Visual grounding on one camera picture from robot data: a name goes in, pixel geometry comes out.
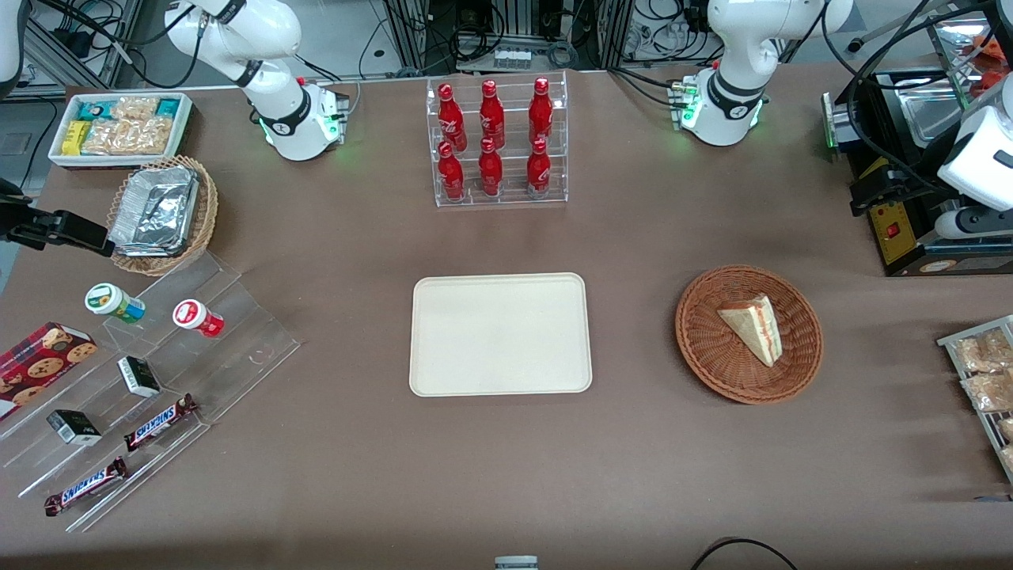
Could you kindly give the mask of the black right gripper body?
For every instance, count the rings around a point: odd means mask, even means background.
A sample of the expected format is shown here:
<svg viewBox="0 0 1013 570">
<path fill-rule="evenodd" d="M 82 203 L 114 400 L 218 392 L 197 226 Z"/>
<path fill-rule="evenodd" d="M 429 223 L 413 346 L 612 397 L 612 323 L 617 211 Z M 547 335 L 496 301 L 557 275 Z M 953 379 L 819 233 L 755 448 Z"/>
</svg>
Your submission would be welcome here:
<svg viewBox="0 0 1013 570">
<path fill-rule="evenodd" d="M 35 221 L 35 213 L 29 203 L 32 199 L 26 197 L 17 185 L 1 178 L 1 241 L 18 243 L 25 248 L 38 248 L 38 241 L 26 241 L 24 238 L 12 237 L 11 231 L 22 224 Z"/>
</svg>

